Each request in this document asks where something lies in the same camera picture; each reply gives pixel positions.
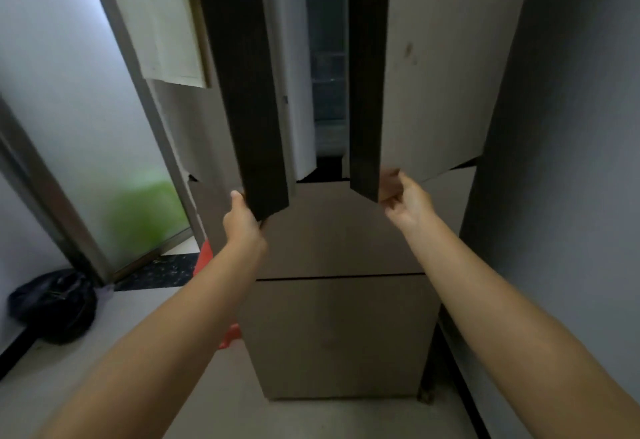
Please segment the beige fridge door stained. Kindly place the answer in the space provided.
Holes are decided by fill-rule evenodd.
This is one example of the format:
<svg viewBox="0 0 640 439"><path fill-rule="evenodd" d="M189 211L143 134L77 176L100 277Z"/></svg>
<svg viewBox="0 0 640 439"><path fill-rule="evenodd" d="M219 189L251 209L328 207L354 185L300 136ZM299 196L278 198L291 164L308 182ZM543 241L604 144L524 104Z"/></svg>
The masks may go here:
<svg viewBox="0 0 640 439"><path fill-rule="evenodd" d="M349 180L424 182L480 156L524 0L348 0Z"/></svg>

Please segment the black trash bag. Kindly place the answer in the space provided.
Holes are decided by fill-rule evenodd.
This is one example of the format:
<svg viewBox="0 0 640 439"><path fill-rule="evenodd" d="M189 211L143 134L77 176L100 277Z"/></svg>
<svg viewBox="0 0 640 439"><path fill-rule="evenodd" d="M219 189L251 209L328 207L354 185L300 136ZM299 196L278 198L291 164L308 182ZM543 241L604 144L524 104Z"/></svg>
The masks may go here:
<svg viewBox="0 0 640 439"><path fill-rule="evenodd" d="M11 318L40 340L58 346L84 336L95 320L97 305L93 281L72 268L37 276L7 299Z"/></svg>

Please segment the red plastic stool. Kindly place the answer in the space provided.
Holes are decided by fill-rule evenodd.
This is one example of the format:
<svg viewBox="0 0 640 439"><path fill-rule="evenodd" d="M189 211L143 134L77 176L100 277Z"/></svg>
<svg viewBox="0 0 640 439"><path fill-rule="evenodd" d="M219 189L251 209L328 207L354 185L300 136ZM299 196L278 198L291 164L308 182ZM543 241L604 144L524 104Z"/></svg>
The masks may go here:
<svg viewBox="0 0 640 439"><path fill-rule="evenodd" d="M193 276L196 276L199 272L201 272L213 257L214 254L212 252L211 245L209 244L209 240L206 239L202 245L202 248L200 249L200 253L198 255L198 259L193 271ZM240 326L237 322L233 322L225 332L218 349L227 349L235 340L242 339L242 337L243 336Z"/></svg>

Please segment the beige fridge drawer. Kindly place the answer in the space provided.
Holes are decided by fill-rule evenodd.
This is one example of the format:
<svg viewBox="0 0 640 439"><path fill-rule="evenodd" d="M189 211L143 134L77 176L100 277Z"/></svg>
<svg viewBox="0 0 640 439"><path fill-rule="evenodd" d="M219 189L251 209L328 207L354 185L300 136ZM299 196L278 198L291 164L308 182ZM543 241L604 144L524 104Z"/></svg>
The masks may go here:
<svg viewBox="0 0 640 439"><path fill-rule="evenodd" d="M440 306L423 274L265 280L237 322L270 401L416 397Z"/></svg>
<svg viewBox="0 0 640 439"><path fill-rule="evenodd" d="M383 208L347 182L299 185L287 209L268 217L259 280L422 273Z"/></svg>

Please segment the beige fridge door white liner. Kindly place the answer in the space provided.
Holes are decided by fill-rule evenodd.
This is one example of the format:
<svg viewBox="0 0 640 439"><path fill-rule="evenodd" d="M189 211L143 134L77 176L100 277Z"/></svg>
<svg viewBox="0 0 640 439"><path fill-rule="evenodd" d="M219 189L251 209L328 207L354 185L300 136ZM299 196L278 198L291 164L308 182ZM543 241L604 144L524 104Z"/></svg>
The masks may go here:
<svg viewBox="0 0 640 439"><path fill-rule="evenodd" d="M316 169L306 0L188 0L207 87L158 95L193 182L242 192L257 220Z"/></svg>

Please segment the person's left hand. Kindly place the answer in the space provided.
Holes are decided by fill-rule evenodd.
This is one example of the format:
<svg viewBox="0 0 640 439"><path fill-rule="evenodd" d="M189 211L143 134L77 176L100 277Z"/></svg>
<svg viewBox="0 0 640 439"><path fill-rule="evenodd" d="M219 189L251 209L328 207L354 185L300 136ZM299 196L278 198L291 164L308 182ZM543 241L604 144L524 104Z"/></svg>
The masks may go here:
<svg viewBox="0 0 640 439"><path fill-rule="evenodd" d="M223 227L228 244L241 246L244 249L263 256L268 248L260 223L246 204L246 210L230 209L223 217Z"/></svg>

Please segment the green plant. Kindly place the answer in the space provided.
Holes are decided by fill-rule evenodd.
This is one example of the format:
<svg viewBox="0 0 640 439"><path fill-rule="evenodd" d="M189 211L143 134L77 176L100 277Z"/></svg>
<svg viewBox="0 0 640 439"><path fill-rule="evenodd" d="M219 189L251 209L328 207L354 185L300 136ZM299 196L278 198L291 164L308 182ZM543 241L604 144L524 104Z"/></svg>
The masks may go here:
<svg viewBox="0 0 640 439"><path fill-rule="evenodd" d="M113 197L106 224L120 260L134 260L189 228L189 220L171 181L137 182Z"/></svg>

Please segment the beige cabinet door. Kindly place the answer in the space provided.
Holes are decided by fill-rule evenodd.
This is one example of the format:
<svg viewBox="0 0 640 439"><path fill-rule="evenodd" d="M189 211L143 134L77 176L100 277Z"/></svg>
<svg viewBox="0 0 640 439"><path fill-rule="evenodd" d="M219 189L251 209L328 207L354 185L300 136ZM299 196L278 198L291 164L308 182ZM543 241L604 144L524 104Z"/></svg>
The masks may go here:
<svg viewBox="0 0 640 439"><path fill-rule="evenodd" d="M205 88L191 0L116 0L144 79Z"/></svg>

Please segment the clear fridge shelf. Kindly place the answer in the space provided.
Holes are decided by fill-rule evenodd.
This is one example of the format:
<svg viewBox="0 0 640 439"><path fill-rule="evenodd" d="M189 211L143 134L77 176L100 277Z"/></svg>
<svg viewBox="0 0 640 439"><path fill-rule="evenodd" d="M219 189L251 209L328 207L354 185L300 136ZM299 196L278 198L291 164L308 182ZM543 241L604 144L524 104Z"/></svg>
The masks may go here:
<svg viewBox="0 0 640 439"><path fill-rule="evenodd" d="M311 84L313 87L321 85L340 85L347 87L348 52L312 50Z"/></svg>

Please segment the frosted glass sliding door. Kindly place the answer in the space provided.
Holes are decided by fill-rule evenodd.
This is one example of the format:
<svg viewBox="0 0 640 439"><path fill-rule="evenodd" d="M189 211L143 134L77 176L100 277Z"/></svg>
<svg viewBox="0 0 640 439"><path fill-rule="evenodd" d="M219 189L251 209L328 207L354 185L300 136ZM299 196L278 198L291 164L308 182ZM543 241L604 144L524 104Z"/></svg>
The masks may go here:
<svg viewBox="0 0 640 439"><path fill-rule="evenodd" d="M113 0L0 0L2 159L68 262L102 282L192 236L189 221L126 261L109 235L109 201L137 182L171 181L187 195Z"/></svg>

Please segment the person's right hand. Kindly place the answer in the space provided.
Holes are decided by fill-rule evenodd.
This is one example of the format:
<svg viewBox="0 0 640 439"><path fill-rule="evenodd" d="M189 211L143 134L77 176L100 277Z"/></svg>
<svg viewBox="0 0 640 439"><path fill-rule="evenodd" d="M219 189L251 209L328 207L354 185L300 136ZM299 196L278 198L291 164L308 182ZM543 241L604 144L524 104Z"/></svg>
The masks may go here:
<svg viewBox="0 0 640 439"><path fill-rule="evenodd" d="M401 178L404 185L402 209L397 213L383 210L391 223L410 240L425 232L434 221L439 220L439 216L429 193L404 171L401 172Z"/></svg>

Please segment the beige fridge body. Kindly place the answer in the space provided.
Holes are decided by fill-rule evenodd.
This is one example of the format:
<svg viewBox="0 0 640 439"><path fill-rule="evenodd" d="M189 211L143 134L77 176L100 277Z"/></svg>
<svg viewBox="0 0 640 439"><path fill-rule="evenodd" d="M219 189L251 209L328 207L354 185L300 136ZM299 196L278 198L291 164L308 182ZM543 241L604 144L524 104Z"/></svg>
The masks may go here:
<svg viewBox="0 0 640 439"><path fill-rule="evenodd" d="M312 50L347 51L348 0L306 0L306 8L310 53ZM313 87L311 84L311 89L316 130L316 169L296 183L295 193L298 186L302 184L347 182L350 187L348 84L347 87L340 85ZM464 168L467 165L468 162L463 163L425 182L439 183L445 177L458 176L460 167ZM267 219L258 220L263 232Z"/></svg>

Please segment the person's right forearm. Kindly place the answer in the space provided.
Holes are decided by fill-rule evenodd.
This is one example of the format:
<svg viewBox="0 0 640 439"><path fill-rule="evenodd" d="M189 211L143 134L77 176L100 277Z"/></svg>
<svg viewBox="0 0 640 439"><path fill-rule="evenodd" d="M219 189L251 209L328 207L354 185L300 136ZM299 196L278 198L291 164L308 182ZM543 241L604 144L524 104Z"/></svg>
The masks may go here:
<svg viewBox="0 0 640 439"><path fill-rule="evenodd" d="M640 404L432 212L395 217L452 321L535 439L640 439Z"/></svg>

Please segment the person's left forearm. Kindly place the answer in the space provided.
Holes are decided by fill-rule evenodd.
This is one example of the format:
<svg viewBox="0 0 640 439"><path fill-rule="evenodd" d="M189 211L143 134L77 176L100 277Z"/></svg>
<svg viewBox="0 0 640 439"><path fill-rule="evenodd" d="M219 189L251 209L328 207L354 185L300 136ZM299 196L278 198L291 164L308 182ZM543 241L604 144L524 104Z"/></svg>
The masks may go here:
<svg viewBox="0 0 640 439"><path fill-rule="evenodd" d="M266 247L225 245L104 355L34 439L162 439L222 343Z"/></svg>

